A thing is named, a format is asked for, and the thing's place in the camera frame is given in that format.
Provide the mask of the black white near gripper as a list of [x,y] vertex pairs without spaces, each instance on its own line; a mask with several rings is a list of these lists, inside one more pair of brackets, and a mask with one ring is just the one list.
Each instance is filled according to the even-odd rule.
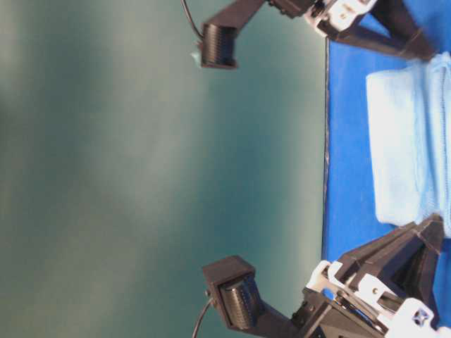
[[[321,261],[293,317],[300,326],[296,336],[449,337],[449,327],[433,327],[438,315],[433,283],[443,240],[443,219],[433,214],[344,253],[339,262]],[[352,276],[363,278],[356,291],[342,283]],[[378,278],[413,298],[397,297]]]

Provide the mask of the black white far gripper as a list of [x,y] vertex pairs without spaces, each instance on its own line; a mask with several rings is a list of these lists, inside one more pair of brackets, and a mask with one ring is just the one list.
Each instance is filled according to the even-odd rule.
[[[435,49],[402,0],[268,1],[282,15],[303,17],[334,42],[402,58],[433,58]],[[371,15],[389,37],[359,24]]]

